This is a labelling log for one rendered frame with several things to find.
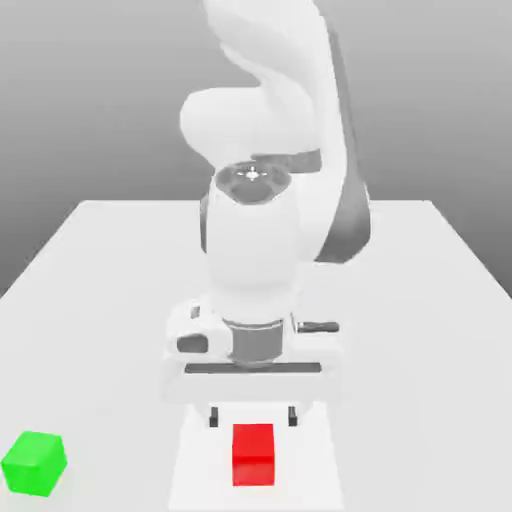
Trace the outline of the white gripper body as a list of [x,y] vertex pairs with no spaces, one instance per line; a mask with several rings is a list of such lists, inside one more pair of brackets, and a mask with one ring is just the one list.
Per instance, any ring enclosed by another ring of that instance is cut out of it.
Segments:
[[279,360],[261,367],[169,357],[161,393],[176,404],[328,401],[341,391],[342,359],[339,338],[296,338]]

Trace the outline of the small red cube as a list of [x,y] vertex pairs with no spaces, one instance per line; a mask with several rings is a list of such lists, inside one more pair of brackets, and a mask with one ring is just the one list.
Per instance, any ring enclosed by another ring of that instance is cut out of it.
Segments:
[[275,443],[272,424],[234,424],[232,429],[232,485],[275,484]]

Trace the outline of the small green cube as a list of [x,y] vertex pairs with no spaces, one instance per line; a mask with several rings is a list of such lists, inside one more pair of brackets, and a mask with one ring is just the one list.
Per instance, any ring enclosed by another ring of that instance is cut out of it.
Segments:
[[67,463],[60,435],[25,430],[0,461],[0,467],[11,492],[48,497]]

